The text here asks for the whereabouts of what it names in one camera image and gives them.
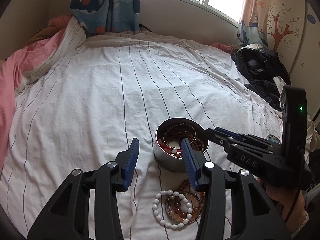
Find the person's right hand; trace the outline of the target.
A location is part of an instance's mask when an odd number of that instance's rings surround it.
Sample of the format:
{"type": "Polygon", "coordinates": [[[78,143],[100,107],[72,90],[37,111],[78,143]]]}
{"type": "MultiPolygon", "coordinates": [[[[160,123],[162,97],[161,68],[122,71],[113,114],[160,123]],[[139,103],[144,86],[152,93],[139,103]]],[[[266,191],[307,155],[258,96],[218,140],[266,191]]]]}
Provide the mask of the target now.
{"type": "MultiPolygon", "coordinates": [[[[297,190],[274,187],[272,185],[266,184],[259,178],[257,179],[257,181],[265,189],[267,195],[272,200],[279,202],[283,206],[281,217],[283,220],[285,220],[293,204],[297,190]]],[[[291,216],[286,222],[287,229],[290,233],[295,233],[307,223],[308,219],[309,216],[305,211],[304,198],[302,192],[300,191],[291,216]]]]}

